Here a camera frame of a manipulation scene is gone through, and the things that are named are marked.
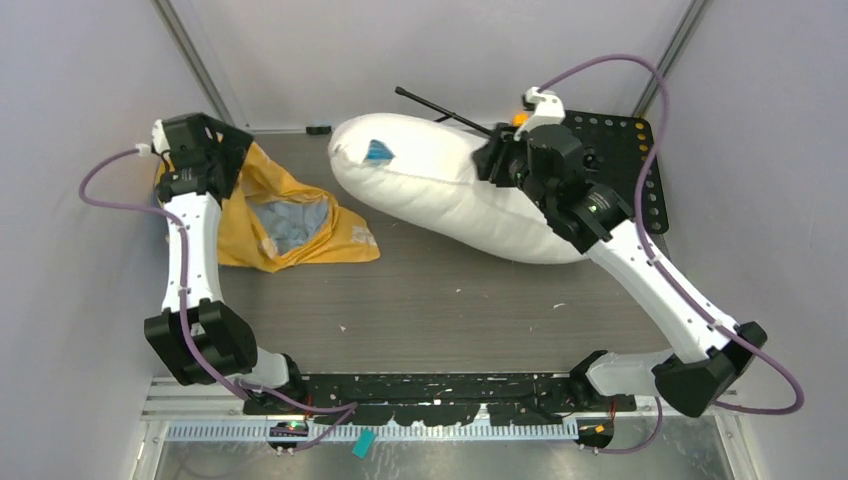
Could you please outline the yellow printed pillowcase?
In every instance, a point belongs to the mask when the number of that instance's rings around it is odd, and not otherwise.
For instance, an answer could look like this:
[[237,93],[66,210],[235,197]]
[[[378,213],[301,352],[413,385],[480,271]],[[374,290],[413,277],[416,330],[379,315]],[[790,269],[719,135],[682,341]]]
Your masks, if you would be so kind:
[[250,146],[229,198],[178,200],[167,208],[185,225],[192,279],[215,277],[220,266],[274,273],[380,256],[361,216],[328,191],[298,181],[258,144]]

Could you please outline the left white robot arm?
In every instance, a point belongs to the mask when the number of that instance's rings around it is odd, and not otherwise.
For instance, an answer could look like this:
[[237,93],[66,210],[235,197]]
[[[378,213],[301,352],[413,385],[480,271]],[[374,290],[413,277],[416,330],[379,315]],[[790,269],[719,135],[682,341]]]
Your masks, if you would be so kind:
[[248,323],[225,304],[219,281],[222,206],[252,143],[251,134],[203,113],[155,122],[152,147],[165,163],[155,210],[167,221],[168,283],[144,334],[180,384],[219,383],[243,398],[268,390],[273,406],[293,414],[307,398],[297,364],[258,346]]

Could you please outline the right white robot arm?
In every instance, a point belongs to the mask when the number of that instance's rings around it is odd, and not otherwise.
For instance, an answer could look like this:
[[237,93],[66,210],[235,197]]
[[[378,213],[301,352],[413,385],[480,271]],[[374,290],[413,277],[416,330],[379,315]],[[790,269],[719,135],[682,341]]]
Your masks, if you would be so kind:
[[618,192],[588,178],[585,147],[562,125],[521,131],[499,123],[472,154],[477,176],[522,192],[551,230],[601,266],[632,296],[668,340],[667,350],[590,354],[570,376],[571,397],[596,410],[616,395],[659,397],[677,412],[701,416],[752,361],[752,353],[721,333],[726,328],[756,347],[767,335],[755,322],[715,313],[710,325],[658,269],[663,254],[641,245],[632,208]]

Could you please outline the white pillow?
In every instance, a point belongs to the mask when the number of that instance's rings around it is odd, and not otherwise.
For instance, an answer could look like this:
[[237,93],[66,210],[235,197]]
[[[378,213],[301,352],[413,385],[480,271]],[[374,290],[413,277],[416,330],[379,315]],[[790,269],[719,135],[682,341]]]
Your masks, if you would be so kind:
[[[372,139],[394,152],[390,164],[362,164]],[[471,155],[484,142],[427,119],[371,113],[339,125],[327,151],[340,186],[382,213],[510,261],[564,265],[583,260],[523,193],[477,178]]]

